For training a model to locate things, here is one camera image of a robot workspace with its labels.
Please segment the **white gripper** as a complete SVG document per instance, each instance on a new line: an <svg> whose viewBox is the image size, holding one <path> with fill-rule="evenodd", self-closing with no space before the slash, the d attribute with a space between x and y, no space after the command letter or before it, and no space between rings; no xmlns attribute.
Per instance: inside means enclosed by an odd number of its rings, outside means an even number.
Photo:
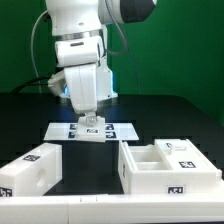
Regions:
<svg viewBox="0 0 224 224"><path fill-rule="evenodd" d="M77 114L85 114L89 126L96 124L96 65L86 64L64 69L71 103Z"/></svg>

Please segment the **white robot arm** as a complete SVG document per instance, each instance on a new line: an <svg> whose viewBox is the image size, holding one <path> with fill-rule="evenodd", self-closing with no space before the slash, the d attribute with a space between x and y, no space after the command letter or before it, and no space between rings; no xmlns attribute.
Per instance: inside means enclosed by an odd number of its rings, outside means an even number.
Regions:
<svg viewBox="0 0 224 224"><path fill-rule="evenodd" d="M98 122L97 68L107 52L102 28L107 24L146 20L157 0L45 0L58 38L58 66L68 87L74 111L88 125Z"/></svg>

